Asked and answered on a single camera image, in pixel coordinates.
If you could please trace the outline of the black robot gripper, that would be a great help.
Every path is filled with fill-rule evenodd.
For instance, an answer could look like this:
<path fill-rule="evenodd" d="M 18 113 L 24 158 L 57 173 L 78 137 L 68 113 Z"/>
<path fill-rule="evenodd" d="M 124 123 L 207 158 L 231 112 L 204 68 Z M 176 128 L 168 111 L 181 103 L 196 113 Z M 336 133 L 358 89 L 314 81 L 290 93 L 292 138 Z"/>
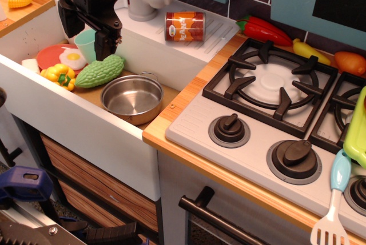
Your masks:
<path fill-rule="evenodd" d="M 97 61 L 116 52 L 121 43 L 122 23 L 114 5 L 118 0 L 58 0 L 58 12 L 64 32 L 69 38 L 85 26 L 95 31 L 94 50 Z"/>

